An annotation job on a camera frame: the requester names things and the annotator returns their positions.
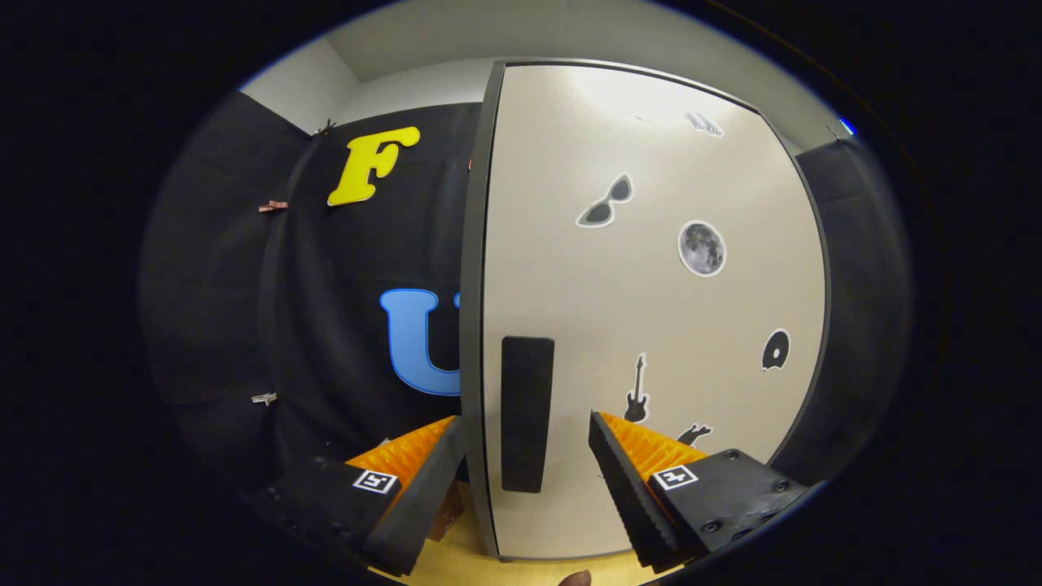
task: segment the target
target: black door handle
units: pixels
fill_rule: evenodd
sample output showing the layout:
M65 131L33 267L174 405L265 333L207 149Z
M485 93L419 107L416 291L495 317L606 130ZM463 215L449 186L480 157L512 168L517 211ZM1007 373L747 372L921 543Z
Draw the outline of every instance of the black door handle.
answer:
M503 490L539 492L550 426L553 340L506 336L501 352Z

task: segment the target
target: guitar sticker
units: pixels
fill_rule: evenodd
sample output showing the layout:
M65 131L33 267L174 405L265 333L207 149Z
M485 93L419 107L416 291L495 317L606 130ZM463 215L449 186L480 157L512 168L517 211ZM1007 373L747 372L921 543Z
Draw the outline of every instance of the guitar sticker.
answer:
M648 418L648 400L651 398L644 392L644 367L647 366L647 353L637 357L637 380L634 388L626 393L626 414L623 419L631 423L640 423Z

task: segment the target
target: black fabric backdrop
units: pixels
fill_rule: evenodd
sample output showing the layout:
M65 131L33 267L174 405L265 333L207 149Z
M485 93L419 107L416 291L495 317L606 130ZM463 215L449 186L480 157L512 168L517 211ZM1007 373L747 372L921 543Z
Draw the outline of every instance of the black fabric backdrop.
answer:
M308 138L235 93L170 171L143 250L151 365L181 433L234 487L253 491L315 455L348 459L460 413L457 396L395 374L379 297L415 288L431 361L458 368L463 205L480 104L378 116ZM328 206L347 143L404 126L375 195ZM260 214L269 199L287 210ZM270 406L252 396L277 393Z

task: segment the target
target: ceiling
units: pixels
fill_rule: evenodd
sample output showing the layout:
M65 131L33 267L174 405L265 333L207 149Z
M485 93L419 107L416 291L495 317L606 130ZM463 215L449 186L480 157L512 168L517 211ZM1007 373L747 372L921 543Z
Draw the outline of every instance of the ceiling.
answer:
M727 92L770 114L804 148L833 139L825 124L838 118L742 43L641 0L404 0L326 39L361 82L474 57L579 57L664 71Z

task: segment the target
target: wooden floor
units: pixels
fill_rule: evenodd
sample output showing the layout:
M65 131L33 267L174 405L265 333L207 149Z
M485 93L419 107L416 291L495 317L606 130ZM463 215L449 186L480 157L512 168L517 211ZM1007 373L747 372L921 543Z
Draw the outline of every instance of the wooden floor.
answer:
M481 584L486 586L557 586L565 577L589 569L592 586L631 586L655 578L651 568L643 568L632 552L564 561L516 560L508 563L483 555L477 531L470 487L458 483L465 511L441 541L427 539L410 576L391 580L415 586L433 584ZM660 573L665 576L669 571Z

